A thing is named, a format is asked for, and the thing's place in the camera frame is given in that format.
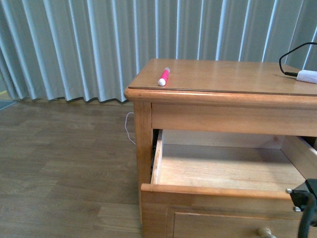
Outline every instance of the open drawer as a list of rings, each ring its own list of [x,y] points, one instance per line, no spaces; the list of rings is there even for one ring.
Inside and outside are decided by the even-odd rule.
[[[317,153],[300,137],[160,131],[141,186],[143,237],[296,238],[302,213],[284,191],[305,178],[317,178]]]

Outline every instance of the white cap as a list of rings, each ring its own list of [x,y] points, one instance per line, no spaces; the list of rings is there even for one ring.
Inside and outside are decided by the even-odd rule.
[[[158,81],[158,85],[159,86],[165,86],[165,84],[166,84],[166,81],[163,78],[160,78],[159,81]]]

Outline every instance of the pink marker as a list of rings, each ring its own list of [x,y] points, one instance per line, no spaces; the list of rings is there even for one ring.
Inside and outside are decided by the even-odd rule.
[[[170,73],[170,69],[169,68],[165,68],[162,76],[160,77],[160,79],[158,81],[158,85],[159,86],[165,86],[165,84],[167,83],[167,79],[168,79],[169,73]]]

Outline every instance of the curtain fold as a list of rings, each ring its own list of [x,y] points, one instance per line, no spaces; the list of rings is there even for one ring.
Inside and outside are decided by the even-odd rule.
[[[317,41],[315,0],[0,0],[14,99],[118,99],[151,58],[278,62]],[[317,70],[317,47],[284,62]]]

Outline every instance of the floorboard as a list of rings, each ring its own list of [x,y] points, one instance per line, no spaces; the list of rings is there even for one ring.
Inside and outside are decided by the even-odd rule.
[[[141,238],[131,104],[0,111],[0,238]],[[128,129],[134,138],[133,117]]]

